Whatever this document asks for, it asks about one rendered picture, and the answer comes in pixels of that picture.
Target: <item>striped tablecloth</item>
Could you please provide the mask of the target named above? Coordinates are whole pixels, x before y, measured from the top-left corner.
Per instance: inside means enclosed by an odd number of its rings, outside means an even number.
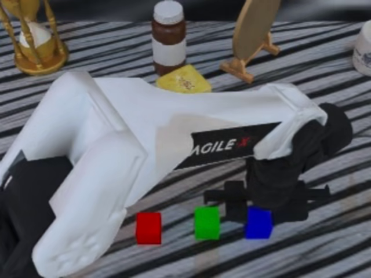
[[[311,187],[330,185],[333,197],[311,204],[306,222],[275,227],[270,240],[247,241],[243,227],[223,222],[221,239],[198,242],[193,209],[206,189],[242,179],[242,162],[170,174],[129,210],[116,242],[95,264],[72,277],[371,277],[371,78],[351,63],[361,23],[276,23],[278,57],[260,53],[248,71],[252,85],[219,70],[231,58],[234,23],[188,25],[188,61],[215,92],[248,90],[268,82],[294,83],[316,103],[343,107],[351,118],[353,143],[304,175]],[[0,30],[0,153],[8,149],[51,82],[66,71],[93,76],[135,76],[153,83],[148,23],[61,23],[71,57],[62,71],[43,77],[20,73],[13,49]],[[160,211],[163,244],[137,246],[134,215]]]

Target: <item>yellow square object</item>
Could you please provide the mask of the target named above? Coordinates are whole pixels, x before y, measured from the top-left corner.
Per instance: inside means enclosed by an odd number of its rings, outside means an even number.
[[[210,83],[192,66],[185,65],[157,79],[158,88],[178,93],[209,93]]]

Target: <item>white cup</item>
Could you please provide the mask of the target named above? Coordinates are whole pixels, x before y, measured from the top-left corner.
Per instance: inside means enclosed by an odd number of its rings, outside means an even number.
[[[353,65],[361,74],[371,76],[371,20],[361,29],[355,43]]]

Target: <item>bottle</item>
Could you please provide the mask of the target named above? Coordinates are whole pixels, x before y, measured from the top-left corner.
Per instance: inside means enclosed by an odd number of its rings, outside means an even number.
[[[186,64],[186,21],[173,0],[156,4],[152,20],[152,50],[156,73],[168,74]]]

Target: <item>gold hourglass frame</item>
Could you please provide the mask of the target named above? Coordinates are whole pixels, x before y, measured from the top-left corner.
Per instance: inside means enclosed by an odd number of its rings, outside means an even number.
[[[36,45],[30,26],[31,24],[39,26],[37,13],[40,1],[43,1],[52,34],[41,45]],[[23,44],[16,39],[5,9],[19,19],[25,41]],[[0,19],[12,40],[14,62],[20,71],[30,75],[51,74],[58,71],[67,61],[68,49],[59,37],[54,13],[48,0],[0,0]]]

